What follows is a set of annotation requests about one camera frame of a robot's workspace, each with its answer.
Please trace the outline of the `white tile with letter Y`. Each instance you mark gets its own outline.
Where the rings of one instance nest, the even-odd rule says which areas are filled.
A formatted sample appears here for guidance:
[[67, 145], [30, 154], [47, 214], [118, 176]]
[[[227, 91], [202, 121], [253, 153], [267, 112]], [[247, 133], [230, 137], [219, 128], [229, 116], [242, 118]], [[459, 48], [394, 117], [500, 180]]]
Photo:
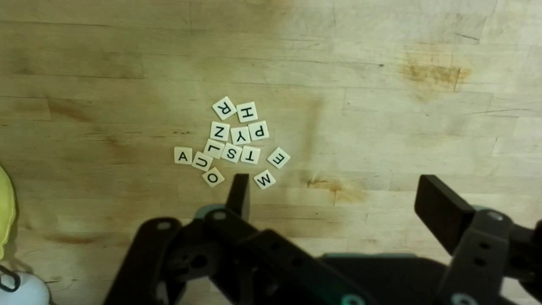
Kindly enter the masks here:
[[251, 143], [249, 127], [235, 127], [230, 129], [232, 144], [243, 146]]

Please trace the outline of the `white tile with letter M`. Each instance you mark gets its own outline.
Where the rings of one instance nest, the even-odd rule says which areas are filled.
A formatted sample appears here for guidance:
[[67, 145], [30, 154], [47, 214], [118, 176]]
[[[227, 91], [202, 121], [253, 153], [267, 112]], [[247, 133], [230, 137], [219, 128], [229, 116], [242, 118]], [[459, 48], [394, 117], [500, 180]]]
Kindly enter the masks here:
[[273, 177], [273, 175], [268, 169], [255, 175], [253, 177], [253, 180], [255, 181], [259, 189], [262, 189], [262, 190], [267, 189], [270, 186], [273, 186], [276, 184], [276, 179]]

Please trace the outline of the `white tile with letter A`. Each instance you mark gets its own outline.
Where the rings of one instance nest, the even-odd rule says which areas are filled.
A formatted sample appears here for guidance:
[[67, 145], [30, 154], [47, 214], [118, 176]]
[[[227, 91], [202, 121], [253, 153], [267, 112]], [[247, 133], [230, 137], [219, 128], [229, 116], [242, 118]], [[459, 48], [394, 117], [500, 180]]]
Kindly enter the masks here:
[[192, 164], [193, 150], [191, 147], [174, 147], [174, 163], [175, 164]]

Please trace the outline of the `white tile with letter E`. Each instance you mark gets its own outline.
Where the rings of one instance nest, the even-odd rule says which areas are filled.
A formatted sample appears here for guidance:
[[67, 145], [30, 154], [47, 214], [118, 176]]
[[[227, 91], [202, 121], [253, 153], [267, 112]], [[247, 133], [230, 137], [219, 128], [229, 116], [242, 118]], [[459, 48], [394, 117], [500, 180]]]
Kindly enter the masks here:
[[291, 159], [290, 154], [286, 153], [281, 147], [277, 147], [268, 157], [267, 162], [277, 169], [283, 166]]

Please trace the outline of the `white tile with letter O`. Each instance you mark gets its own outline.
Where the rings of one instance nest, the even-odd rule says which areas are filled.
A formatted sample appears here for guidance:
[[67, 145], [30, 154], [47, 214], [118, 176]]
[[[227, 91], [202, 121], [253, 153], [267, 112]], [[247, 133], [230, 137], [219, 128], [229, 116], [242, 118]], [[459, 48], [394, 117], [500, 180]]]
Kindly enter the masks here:
[[202, 175], [203, 180], [209, 187], [215, 187], [225, 181], [224, 176], [217, 167], [211, 168], [209, 171], [204, 172]]

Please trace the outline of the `white tile with letter U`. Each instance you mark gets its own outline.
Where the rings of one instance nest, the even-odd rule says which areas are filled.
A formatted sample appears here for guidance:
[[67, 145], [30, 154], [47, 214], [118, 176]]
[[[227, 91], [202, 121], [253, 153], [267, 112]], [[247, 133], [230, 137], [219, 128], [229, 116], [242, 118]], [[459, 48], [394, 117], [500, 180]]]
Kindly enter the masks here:
[[194, 168], [197, 168], [203, 172], [208, 172], [211, 168], [213, 160], [214, 158], [212, 158], [211, 156], [206, 155], [201, 151], [197, 151], [192, 159], [191, 165]]

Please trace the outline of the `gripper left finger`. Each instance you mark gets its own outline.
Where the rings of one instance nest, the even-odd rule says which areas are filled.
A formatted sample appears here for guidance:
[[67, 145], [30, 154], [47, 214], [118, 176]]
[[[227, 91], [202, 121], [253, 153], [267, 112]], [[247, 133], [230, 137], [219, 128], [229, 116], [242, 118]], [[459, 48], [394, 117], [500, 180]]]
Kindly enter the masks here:
[[321, 259], [249, 224], [249, 180], [236, 174], [226, 203], [201, 208], [186, 226], [170, 217], [141, 224], [103, 305], [179, 305], [204, 277], [233, 305], [374, 305]]

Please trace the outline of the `white tile with letter S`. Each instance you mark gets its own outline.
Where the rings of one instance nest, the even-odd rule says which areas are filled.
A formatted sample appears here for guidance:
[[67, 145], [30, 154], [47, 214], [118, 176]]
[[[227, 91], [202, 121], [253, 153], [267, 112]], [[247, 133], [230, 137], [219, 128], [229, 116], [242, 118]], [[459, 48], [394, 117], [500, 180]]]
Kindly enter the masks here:
[[221, 158], [228, 162], [232, 162], [233, 164], [237, 164], [241, 158], [242, 151], [242, 147], [227, 142], [225, 143]]

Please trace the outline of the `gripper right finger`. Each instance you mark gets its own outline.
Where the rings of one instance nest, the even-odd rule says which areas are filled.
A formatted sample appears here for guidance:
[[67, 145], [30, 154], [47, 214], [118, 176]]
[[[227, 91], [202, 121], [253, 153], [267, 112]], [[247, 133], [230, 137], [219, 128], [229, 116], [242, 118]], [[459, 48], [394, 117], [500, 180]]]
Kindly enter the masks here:
[[421, 175], [415, 213], [449, 253], [434, 305], [518, 305], [501, 295], [505, 278], [542, 305], [542, 219], [533, 228], [473, 206], [435, 175]]

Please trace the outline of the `white tile with letter L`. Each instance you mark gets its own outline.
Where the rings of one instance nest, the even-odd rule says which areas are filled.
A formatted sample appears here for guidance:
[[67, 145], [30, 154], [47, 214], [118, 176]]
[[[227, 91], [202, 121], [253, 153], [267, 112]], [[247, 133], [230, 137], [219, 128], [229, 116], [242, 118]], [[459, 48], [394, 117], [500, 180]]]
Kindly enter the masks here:
[[223, 151], [225, 149], [225, 143], [223, 141], [217, 141], [214, 139], [207, 139], [203, 154], [210, 156], [214, 159], [222, 158]]

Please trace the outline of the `white tile with letter H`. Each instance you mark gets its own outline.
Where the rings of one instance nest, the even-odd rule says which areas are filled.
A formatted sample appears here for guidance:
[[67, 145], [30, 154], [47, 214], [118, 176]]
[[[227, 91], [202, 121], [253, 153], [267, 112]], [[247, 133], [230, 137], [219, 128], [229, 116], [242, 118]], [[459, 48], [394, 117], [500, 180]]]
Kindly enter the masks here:
[[249, 123], [259, 119], [255, 102], [237, 104], [236, 111], [240, 123]]

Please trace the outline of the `white tile with letter R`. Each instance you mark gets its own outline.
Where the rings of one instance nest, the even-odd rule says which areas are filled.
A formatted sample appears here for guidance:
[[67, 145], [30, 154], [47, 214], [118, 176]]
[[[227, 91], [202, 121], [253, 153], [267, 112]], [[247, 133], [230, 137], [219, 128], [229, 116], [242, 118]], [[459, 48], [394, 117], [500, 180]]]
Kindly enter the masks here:
[[212, 109], [222, 121], [228, 119], [237, 112], [236, 106], [227, 96], [223, 97], [218, 102], [215, 102], [215, 104], [212, 105]]

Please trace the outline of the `yellow soft object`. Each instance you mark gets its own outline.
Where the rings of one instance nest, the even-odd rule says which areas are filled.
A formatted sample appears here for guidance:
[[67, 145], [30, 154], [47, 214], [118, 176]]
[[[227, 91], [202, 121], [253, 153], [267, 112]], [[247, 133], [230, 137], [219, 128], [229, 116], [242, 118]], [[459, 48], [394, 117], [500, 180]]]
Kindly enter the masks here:
[[0, 261], [5, 257], [5, 247], [16, 218], [15, 191], [10, 177], [0, 166]]

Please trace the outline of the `white round object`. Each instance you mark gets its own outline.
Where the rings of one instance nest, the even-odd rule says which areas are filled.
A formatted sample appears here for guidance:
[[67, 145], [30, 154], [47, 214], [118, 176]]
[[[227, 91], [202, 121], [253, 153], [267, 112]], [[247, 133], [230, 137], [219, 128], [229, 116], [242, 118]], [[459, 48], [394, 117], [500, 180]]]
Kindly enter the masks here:
[[50, 305], [48, 286], [37, 276], [0, 265], [0, 305]]

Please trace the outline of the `white tile with letter T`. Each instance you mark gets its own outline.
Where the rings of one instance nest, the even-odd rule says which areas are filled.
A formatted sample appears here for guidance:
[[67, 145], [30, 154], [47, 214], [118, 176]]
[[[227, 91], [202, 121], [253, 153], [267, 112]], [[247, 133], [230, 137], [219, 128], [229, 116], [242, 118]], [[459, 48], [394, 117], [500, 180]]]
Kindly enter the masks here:
[[261, 149], [259, 147], [245, 145], [242, 148], [240, 162], [256, 165], [259, 162], [260, 152]]

